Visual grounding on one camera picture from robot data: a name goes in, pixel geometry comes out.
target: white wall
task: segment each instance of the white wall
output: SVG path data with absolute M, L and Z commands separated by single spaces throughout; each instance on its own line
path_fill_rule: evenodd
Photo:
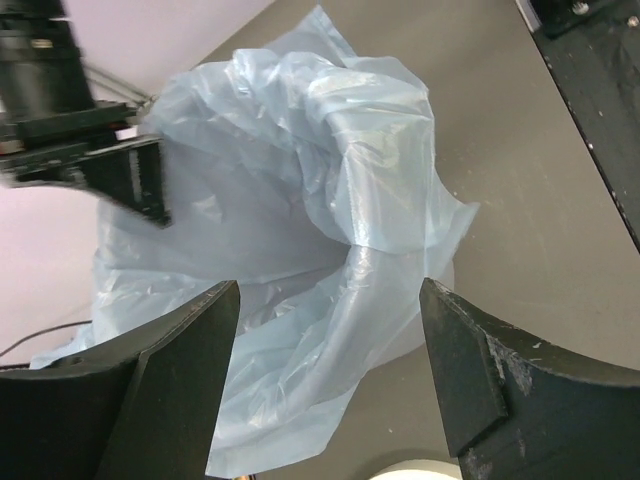
M 94 64 L 158 92 L 273 0 L 66 0 L 76 36 Z M 96 200 L 56 188 L 0 186 L 0 351 L 43 328 L 89 318 Z M 66 341 L 29 342 L 0 364 Z

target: black cable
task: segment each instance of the black cable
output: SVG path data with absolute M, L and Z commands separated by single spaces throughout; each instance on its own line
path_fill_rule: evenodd
M 18 340 L 16 343 L 11 345 L 6 350 L 3 350 L 2 352 L 0 352 L 0 358 L 4 357 L 8 353 L 13 352 L 20 345 L 22 345 L 23 343 L 28 342 L 29 340 L 33 340 L 34 338 L 41 337 L 42 335 L 46 335 L 48 333 L 57 332 L 58 330 L 64 330 L 66 328 L 81 327 L 82 325 L 89 325 L 90 323 L 91 323 L 90 321 L 65 323 L 64 325 L 58 325 L 57 327 L 46 328 L 44 330 L 40 330 L 39 332 L 32 333 L 31 335 L 28 335 L 28 336 L 24 337 L 22 340 Z

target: blue plastic bag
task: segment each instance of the blue plastic bag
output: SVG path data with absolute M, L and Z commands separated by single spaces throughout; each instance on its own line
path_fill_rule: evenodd
M 436 174 L 427 88 L 395 59 L 358 57 L 318 7 L 263 49 L 175 77 L 146 128 L 165 139 L 175 222 L 101 204 L 94 320 L 76 345 L 237 279 L 207 474 L 321 453 L 475 215 Z

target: translucent plastic bag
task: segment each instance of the translucent plastic bag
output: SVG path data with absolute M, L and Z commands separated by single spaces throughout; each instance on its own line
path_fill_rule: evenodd
M 435 172 L 426 87 L 395 59 L 357 57 L 318 7 L 264 49 L 175 77 L 146 126 L 166 140 L 174 225 L 101 204 L 94 320 L 78 345 L 237 279 L 207 473 L 320 453 L 475 214 Z

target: bolt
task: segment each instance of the bolt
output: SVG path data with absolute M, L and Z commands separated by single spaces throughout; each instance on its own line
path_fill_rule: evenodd
M 589 4 L 585 2 L 576 2 L 571 8 L 576 15 L 586 15 L 589 12 Z

